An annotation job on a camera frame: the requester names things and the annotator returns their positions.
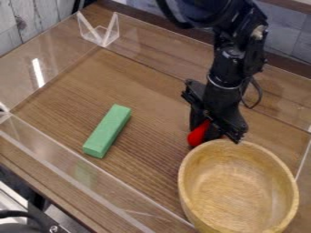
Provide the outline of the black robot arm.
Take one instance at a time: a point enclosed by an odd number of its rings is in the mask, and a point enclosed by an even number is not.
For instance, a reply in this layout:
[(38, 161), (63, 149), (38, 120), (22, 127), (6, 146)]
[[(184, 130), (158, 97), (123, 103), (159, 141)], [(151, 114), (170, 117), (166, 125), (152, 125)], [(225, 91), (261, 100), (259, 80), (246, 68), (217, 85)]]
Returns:
[(155, 0), (172, 24), (182, 29), (208, 28), (214, 32), (214, 61), (207, 82), (184, 81), (182, 97), (191, 105), (187, 141), (191, 147), (229, 137), (239, 142), (249, 124), (239, 112), (246, 104), (254, 75), (266, 64), (267, 16), (253, 0), (176, 0), (180, 16), (168, 0)]

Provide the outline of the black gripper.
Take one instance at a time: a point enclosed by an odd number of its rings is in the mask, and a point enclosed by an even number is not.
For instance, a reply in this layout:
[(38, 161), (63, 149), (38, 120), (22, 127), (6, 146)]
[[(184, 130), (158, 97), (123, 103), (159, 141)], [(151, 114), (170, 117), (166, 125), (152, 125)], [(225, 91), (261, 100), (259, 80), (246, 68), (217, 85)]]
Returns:
[(187, 79), (184, 84), (182, 97), (191, 106), (190, 130), (204, 123), (204, 142), (229, 137), (238, 144), (249, 132), (249, 124), (239, 111), (243, 82), (222, 86), (210, 78), (207, 84), (195, 79)]

